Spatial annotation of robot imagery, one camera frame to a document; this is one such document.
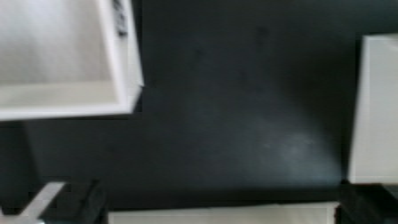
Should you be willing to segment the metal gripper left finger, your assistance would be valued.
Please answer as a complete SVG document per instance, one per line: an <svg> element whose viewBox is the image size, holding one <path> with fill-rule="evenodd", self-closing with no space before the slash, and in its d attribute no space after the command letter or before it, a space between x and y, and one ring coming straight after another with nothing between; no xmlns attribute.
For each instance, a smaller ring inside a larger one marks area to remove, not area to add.
<svg viewBox="0 0 398 224"><path fill-rule="evenodd" d="M21 212L0 224L108 224L106 193L98 180L48 182Z"/></svg>

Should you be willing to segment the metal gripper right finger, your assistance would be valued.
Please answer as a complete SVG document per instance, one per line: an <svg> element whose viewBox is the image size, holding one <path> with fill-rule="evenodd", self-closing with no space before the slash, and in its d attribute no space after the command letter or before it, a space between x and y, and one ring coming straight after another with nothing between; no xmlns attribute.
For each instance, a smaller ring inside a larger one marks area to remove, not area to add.
<svg viewBox="0 0 398 224"><path fill-rule="evenodd" d="M398 224L398 184L339 186L334 224Z"/></svg>

